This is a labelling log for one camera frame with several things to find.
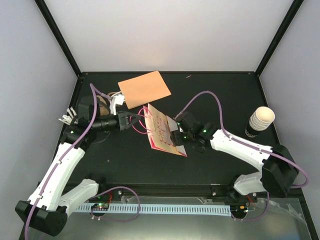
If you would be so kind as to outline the cream cakes paper bag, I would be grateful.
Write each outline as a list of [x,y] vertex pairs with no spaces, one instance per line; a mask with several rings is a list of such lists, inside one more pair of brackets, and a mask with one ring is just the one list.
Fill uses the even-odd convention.
[[150,103],[143,106],[138,115],[145,122],[143,124],[141,120],[138,121],[145,131],[140,131],[135,126],[133,129],[139,134],[147,136],[152,149],[187,157],[185,147],[183,145],[174,146],[171,140],[171,132],[180,130],[172,118],[157,110]]

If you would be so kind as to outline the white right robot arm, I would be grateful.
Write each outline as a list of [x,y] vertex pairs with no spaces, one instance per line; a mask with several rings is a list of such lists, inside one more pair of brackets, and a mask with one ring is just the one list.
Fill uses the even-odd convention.
[[170,140],[175,147],[190,143],[199,147],[200,152],[213,149],[256,168],[256,172],[241,174],[231,182],[227,195],[234,202],[240,201],[246,195],[259,192],[285,198],[300,172],[285,146],[261,145],[231,135],[213,123],[202,124],[189,112],[182,113],[177,120],[170,120],[169,132]]

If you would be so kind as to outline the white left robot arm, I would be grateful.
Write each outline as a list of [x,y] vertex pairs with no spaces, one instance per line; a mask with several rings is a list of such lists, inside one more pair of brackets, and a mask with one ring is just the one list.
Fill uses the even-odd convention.
[[50,236],[57,236],[66,225],[68,217],[89,199],[103,199],[108,192],[105,179],[89,176],[76,187],[63,193],[75,167],[85,156],[98,132],[127,130],[137,123],[141,116],[128,111],[116,111],[118,96],[111,99],[111,105],[96,96],[84,97],[78,110],[72,107],[60,119],[65,128],[53,162],[42,181],[28,200],[20,200],[15,212],[24,222],[24,235],[29,228]]

